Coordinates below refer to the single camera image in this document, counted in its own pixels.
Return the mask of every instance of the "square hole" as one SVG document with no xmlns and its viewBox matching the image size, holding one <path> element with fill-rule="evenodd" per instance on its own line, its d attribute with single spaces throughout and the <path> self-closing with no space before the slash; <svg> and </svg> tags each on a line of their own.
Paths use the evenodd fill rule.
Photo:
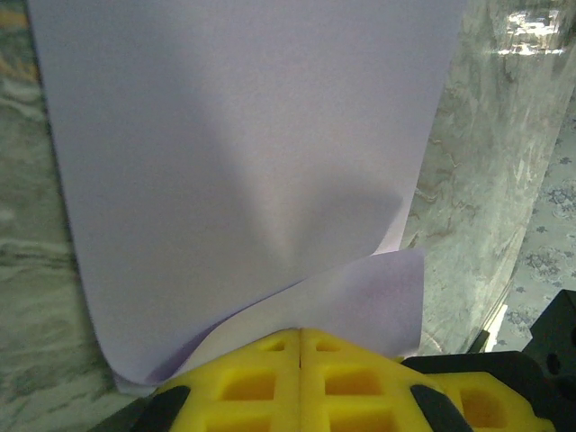
<svg viewBox="0 0 576 432">
<path fill-rule="evenodd" d="M 316 344 L 316 351 L 327 351 L 330 353 L 335 353 L 340 350 L 340 347 L 333 342 L 328 342 L 327 340 L 321 340 Z"/>
<path fill-rule="evenodd" d="M 378 375 L 367 368 L 335 366 L 326 371 L 324 380 L 327 395 L 382 394 Z"/>
<path fill-rule="evenodd" d="M 206 432 L 269 432 L 270 418 L 213 418 L 206 425 Z"/>
<path fill-rule="evenodd" d="M 226 374 L 221 401 L 271 401 L 276 375 L 268 369 L 238 369 Z"/>
<path fill-rule="evenodd" d="M 286 344 L 283 340 L 273 340 L 262 344 L 260 349 L 262 351 L 284 351 L 286 349 Z"/>
<path fill-rule="evenodd" d="M 505 428 L 502 403 L 487 391 L 466 389 L 460 392 L 464 418 L 473 428 Z"/>
<path fill-rule="evenodd" d="M 330 413 L 330 432 L 397 432 L 394 417 L 384 409 L 334 411 Z"/>
</svg>

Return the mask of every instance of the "yellow plastic object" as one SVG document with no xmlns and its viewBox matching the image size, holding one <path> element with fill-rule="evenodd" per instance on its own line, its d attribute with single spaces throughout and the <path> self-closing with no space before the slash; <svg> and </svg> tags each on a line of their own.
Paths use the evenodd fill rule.
<svg viewBox="0 0 576 432">
<path fill-rule="evenodd" d="M 410 386 L 439 386 L 422 373 L 327 333 L 301 331 L 301 431 L 432 429 Z"/>
<path fill-rule="evenodd" d="M 463 413 L 473 430 L 554 432 L 550 420 L 538 418 L 520 394 L 486 372 L 428 375 Z"/>
<path fill-rule="evenodd" d="M 424 375 L 315 329 L 274 333 L 157 393 L 191 390 L 170 432 L 433 432 L 415 384 L 445 394 L 474 431 L 554 431 L 488 373 Z"/>
<path fill-rule="evenodd" d="M 300 331 L 284 330 L 161 387 L 191 391 L 171 432 L 295 432 L 300 427 Z"/>
</svg>

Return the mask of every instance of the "black rubber strip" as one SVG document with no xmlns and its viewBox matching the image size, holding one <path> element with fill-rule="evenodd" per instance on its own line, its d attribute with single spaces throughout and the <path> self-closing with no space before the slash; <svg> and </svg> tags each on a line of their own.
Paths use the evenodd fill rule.
<svg viewBox="0 0 576 432">
<path fill-rule="evenodd" d="M 188 394 L 190 389 L 180 385 L 154 396 L 130 432 L 169 432 Z"/>
<path fill-rule="evenodd" d="M 445 394 L 421 384 L 411 386 L 410 391 L 433 432 L 473 432 Z"/>
</svg>

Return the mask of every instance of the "black plastic part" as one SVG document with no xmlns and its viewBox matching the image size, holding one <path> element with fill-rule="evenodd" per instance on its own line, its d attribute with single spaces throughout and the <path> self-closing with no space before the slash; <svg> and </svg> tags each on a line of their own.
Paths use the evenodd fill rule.
<svg viewBox="0 0 576 432">
<path fill-rule="evenodd" d="M 576 292 L 560 291 L 530 329 L 532 340 L 523 352 L 544 375 L 576 376 Z"/>
<path fill-rule="evenodd" d="M 168 432 L 185 404 L 190 389 L 184 385 L 154 396 L 130 432 Z"/>
<path fill-rule="evenodd" d="M 478 337 L 470 345 L 468 354 L 476 354 L 484 352 L 484 348 L 486 347 L 486 342 L 488 342 L 489 337 L 490 332 L 486 330 L 481 330 L 480 333 L 478 334 Z"/>
<path fill-rule="evenodd" d="M 445 394 L 421 384 L 411 386 L 410 391 L 433 432 L 473 432 Z"/>
<path fill-rule="evenodd" d="M 546 380 L 529 356 L 510 351 L 462 355 L 410 357 L 403 365 L 423 374 L 487 372 L 519 393 L 532 405 L 538 417 L 550 419 L 556 431 L 576 430 L 576 402 L 564 397 Z"/>
</svg>

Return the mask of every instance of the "floral pattern surface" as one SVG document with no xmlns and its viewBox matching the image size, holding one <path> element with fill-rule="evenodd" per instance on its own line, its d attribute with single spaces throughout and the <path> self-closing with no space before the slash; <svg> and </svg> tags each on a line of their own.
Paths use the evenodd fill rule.
<svg viewBox="0 0 576 432">
<path fill-rule="evenodd" d="M 523 349 L 530 326 L 562 289 L 576 291 L 576 93 L 532 211 L 494 350 Z"/>
</svg>

